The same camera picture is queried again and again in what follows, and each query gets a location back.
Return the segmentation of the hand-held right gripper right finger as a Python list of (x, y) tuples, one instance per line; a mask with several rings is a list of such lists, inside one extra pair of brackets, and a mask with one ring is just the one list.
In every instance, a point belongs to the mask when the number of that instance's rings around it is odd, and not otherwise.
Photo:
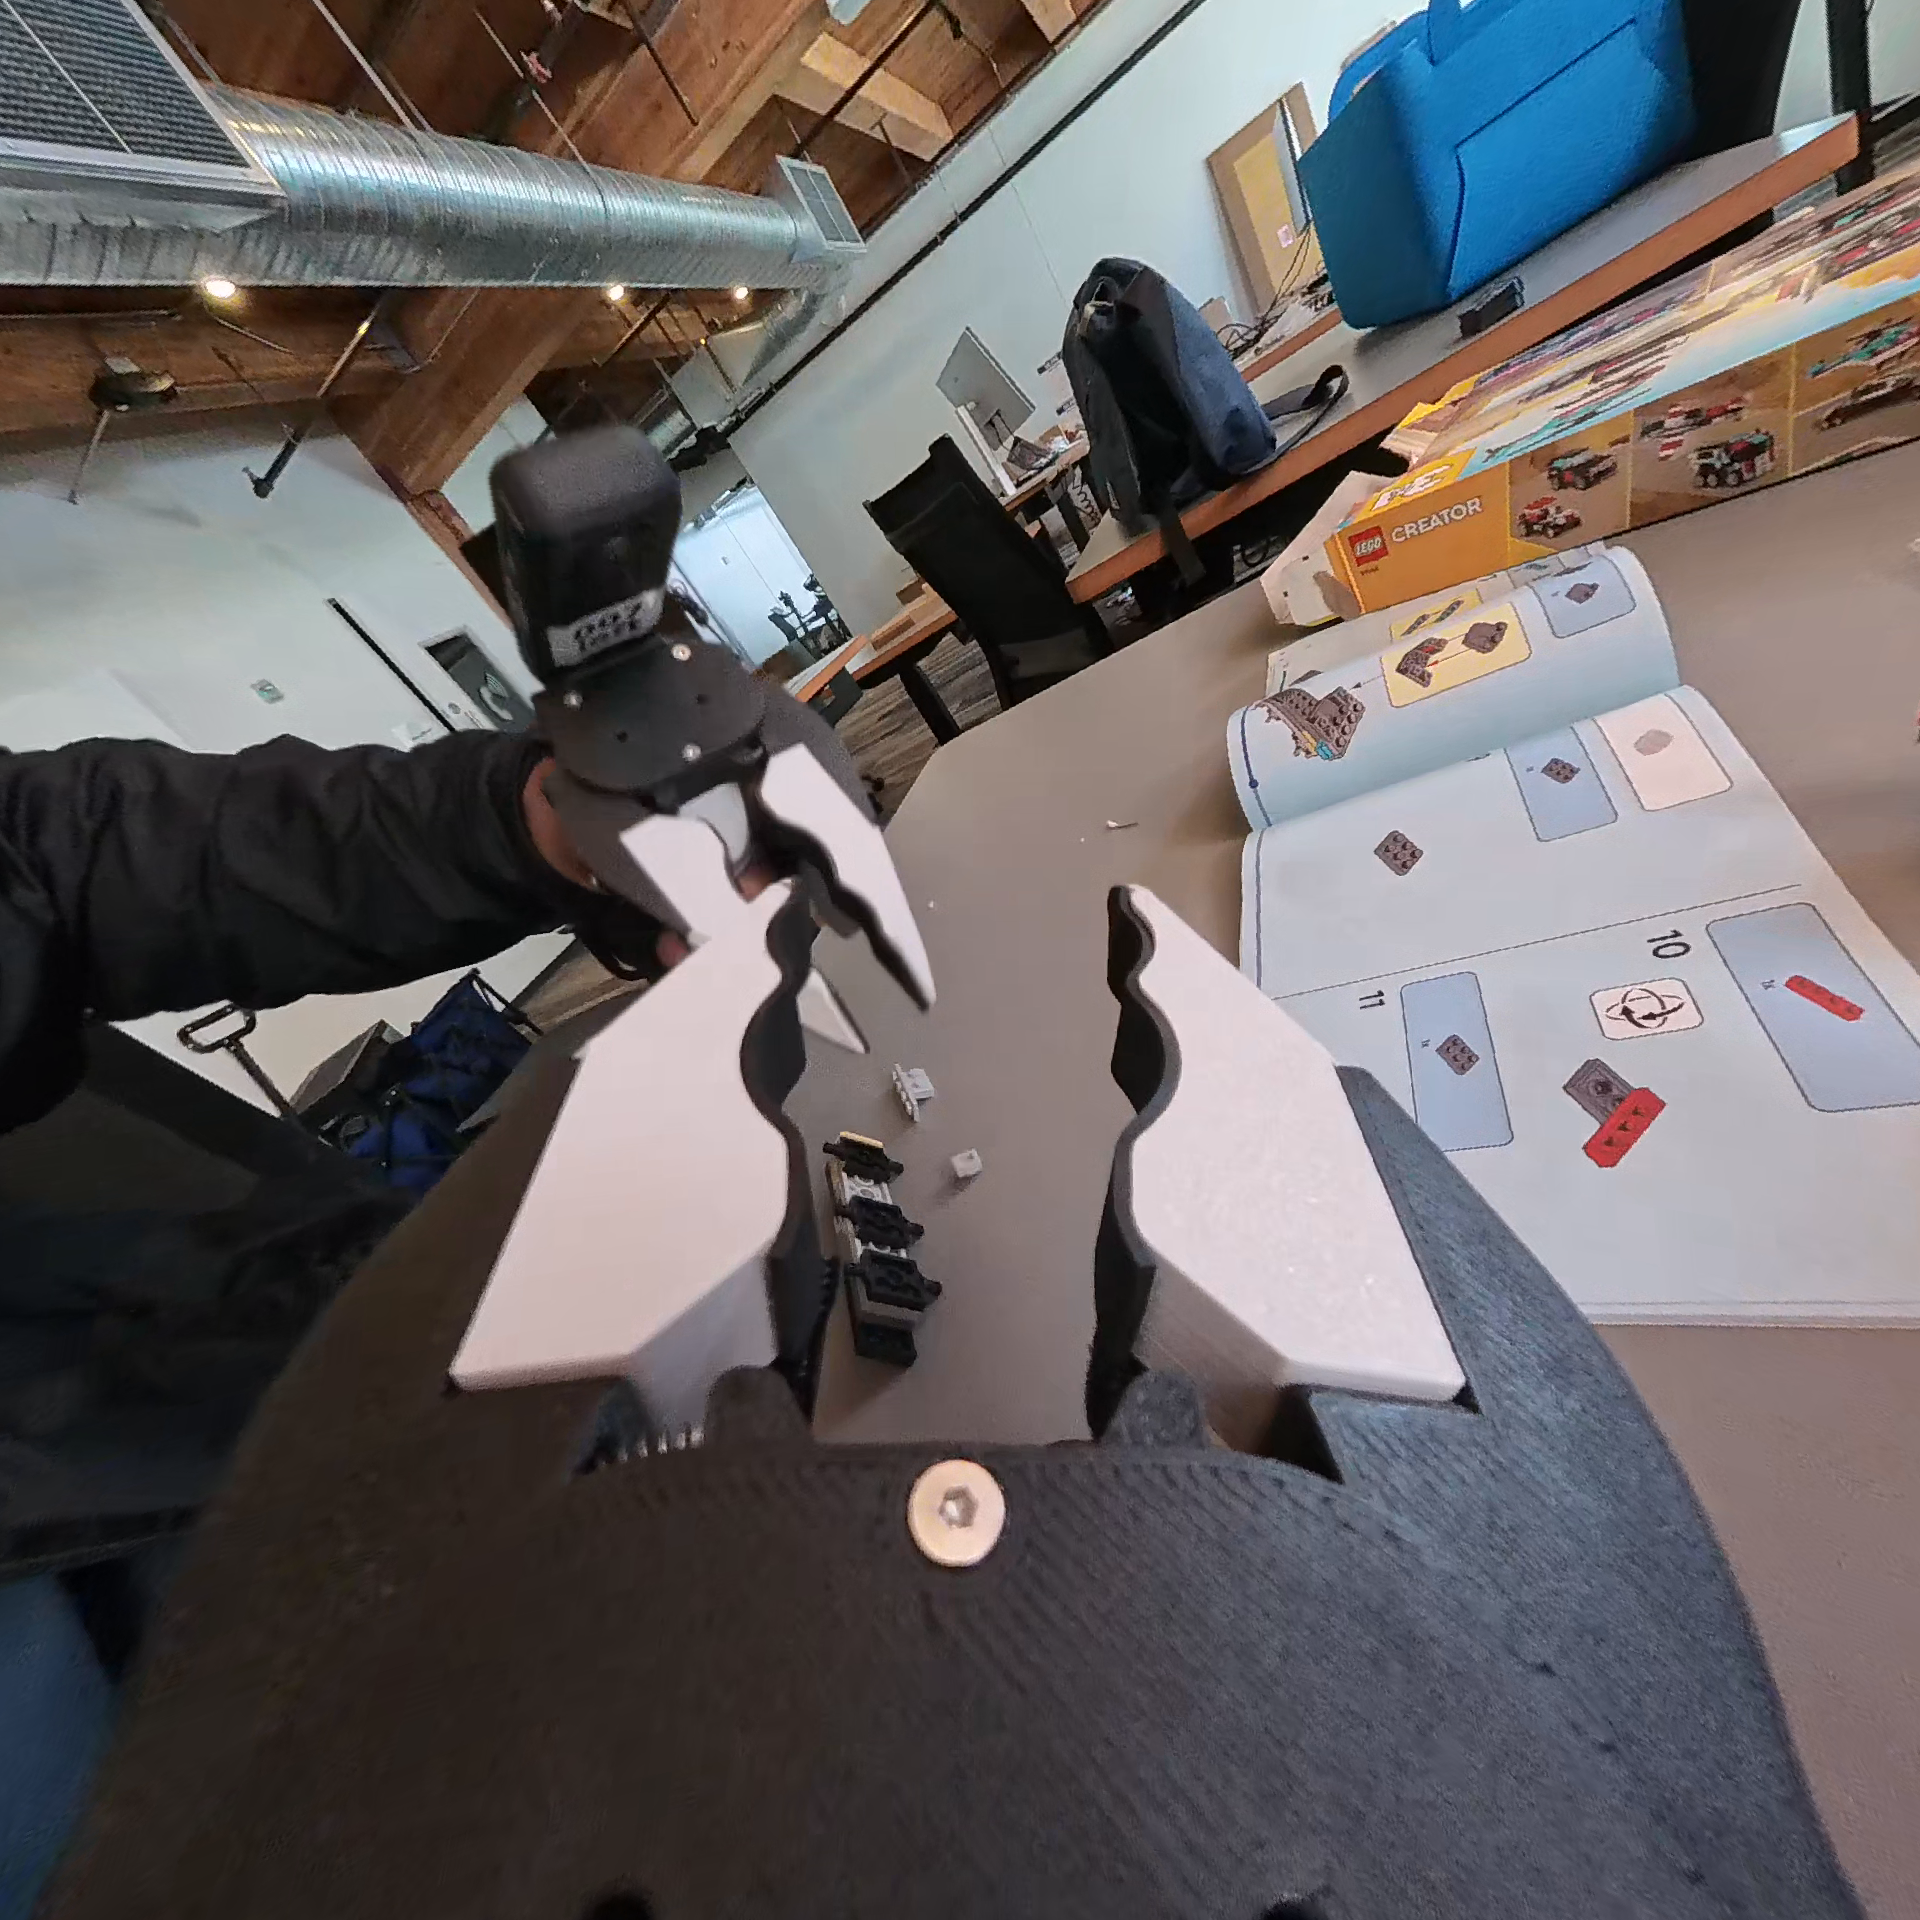
[(1335, 1057), (1160, 895), (1107, 895), (1115, 1085), (1131, 1119), (1094, 1251), (1089, 1426), (1145, 1371), (1265, 1454), (1284, 1405), (1455, 1405), (1468, 1371)]

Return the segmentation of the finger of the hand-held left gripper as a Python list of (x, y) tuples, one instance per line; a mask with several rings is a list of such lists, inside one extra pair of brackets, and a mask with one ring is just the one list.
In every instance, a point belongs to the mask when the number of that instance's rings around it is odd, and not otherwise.
[(778, 880), (748, 863), (746, 808), (619, 808), (614, 895), (686, 935), (693, 954), (711, 947), (735, 973), (773, 966), (773, 1005), (847, 1053), (868, 1053), (843, 997), (818, 973), (827, 897), (808, 880)]
[(858, 769), (813, 745), (773, 747), (748, 782), (746, 808), (748, 863), (778, 880), (813, 883), (829, 920), (864, 935), (895, 985), (917, 1008), (934, 1008), (923, 935)]

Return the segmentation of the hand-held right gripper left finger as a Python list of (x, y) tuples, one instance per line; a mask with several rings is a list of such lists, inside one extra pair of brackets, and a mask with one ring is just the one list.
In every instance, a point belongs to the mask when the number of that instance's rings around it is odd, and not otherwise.
[(660, 1434), (773, 1367), (809, 1411), (829, 1262), (787, 1101), (818, 935), (778, 883), (581, 1053), (455, 1389), (627, 1383)]

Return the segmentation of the toy truck chassis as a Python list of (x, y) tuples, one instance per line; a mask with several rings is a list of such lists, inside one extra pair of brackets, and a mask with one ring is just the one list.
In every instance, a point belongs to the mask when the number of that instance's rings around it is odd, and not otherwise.
[(917, 1262), (923, 1229), (892, 1185), (904, 1165), (885, 1139), (839, 1129), (822, 1142), (837, 1275), (858, 1359), (892, 1367), (917, 1361), (929, 1314), (945, 1296)]

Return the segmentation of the person's left forearm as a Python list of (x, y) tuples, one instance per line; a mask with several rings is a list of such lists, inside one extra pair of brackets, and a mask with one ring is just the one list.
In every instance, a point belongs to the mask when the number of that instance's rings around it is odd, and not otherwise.
[(361, 997), (588, 911), (525, 813), (542, 752), (91, 739), (3, 754), (3, 1129), (58, 1107), (87, 1022)]

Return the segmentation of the grey desk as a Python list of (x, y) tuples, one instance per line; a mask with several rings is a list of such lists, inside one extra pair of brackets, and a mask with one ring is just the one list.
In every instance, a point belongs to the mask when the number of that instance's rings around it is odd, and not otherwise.
[[(1629, 540), (1685, 666), (1870, 920), (1916, 961), (1916, 448)], [(822, 1047), (795, 1114), (820, 1139), (940, 1095), (904, 1129), (931, 1255), (956, 1256), (922, 1359), (829, 1326), (820, 1426), (864, 1444), (1086, 1434), (1092, 1245), (1115, 1139), (1107, 890), (1152, 890), (1237, 954), (1246, 820), (1225, 719), (1282, 642), (1262, 587), (1137, 639), (938, 747), (889, 839), (940, 998), (820, 940), (874, 1054)], [(981, 1150), (956, 1185), (947, 1159)], [(1727, 1547), (1820, 1810), (1870, 1916), (1916, 1916), (1916, 1334), (1607, 1326)]]

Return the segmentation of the person's left hand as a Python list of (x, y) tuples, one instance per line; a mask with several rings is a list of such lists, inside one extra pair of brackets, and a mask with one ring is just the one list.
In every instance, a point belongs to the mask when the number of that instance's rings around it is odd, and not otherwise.
[(600, 883), (600, 876), (595, 876), (590, 863), (563, 824), (559, 808), (553, 804), (549, 787), (554, 770), (559, 765), (553, 754), (542, 754), (528, 769), (521, 791), (521, 813), (546, 866), (554, 868), (570, 883), (570, 890), (590, 902), (590, 909), (585, 909), (576, 923), (578, 936), (604, 961), (612, 973), (671, 973), (693, 954), (686, 935), (673, 930), (671, 923), (660, 923), (632, 902), (619, 897)]

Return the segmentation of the blue floor bag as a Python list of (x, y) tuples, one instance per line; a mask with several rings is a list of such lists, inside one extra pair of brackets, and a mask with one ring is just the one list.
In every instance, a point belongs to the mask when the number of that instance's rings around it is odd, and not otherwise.
[(534, 1053), (534, 1025), (482, 971), (465, 973), (397, 1042), (361, 1090), (332, 1146), (411, 1199), (436, 1190), (470, 1146), (466, 1125)]

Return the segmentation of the instruction booklet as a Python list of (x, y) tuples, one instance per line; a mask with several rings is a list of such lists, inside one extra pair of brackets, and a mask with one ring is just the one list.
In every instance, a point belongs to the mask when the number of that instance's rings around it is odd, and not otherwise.
[(1242, 971), (1597, 1324), (1916, 1326), (1916, 971), (1594, 541), (1227, 719)]

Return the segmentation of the computer monitor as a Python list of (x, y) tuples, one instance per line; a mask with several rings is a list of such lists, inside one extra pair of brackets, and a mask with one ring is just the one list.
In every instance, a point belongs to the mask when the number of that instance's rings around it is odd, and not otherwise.
[(962, 330), (934, 386), (956, 415), (973, 422), (994, 454), (1008, 448), (1034, 415), (1034, 398), (973, 326)]

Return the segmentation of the dark navy backpack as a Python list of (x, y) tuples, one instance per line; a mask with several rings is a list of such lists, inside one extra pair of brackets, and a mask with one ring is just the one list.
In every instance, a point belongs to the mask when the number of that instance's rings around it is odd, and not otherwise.
[(1205, 566), (1182, 529), (1203, 497), (1272, 467), (1350, 396), (1332, 365), (1256, 403), (1203, 313), (1135, 257), (1101, 257), (1078, 287), (1062, 359), (1092, 442), (1092, 490), (1127, 537), (1163, 533), (1186, 587)]

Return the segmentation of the leaning cardboard sheet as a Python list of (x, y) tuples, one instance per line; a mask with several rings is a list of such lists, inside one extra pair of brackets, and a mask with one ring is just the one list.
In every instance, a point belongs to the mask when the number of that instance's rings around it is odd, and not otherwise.
[(1332, 280), (1300, 173), (1312, 142), (1311, 92), (1289, 85), (1207, 157), (1212, 189), (1256, 320), (1320, 318), (1332, 307)]

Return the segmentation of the yellow toy set box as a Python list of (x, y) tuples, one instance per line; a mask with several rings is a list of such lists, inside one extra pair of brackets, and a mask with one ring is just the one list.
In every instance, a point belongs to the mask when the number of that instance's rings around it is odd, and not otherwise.
[(1457, 381), (1275, 558), (1320, 628), (1916, 442), (1916, 164)]

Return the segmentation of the blue felt bag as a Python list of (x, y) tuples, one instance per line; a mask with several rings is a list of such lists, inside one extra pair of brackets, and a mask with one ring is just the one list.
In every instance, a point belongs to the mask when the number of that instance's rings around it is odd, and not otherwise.
[(1300, 157), (1332, 302), (1420, 320), (1682, 159), (1773, 132), (1801, 4), (1428, 4)]

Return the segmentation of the silver ventilation duct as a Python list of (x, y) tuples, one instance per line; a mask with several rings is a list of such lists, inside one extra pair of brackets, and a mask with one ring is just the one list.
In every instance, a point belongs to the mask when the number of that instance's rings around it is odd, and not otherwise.
[(138, 4), (3, 4), (3, 284), (827, 292), (829, 176), (732, 192), (200, 85)]

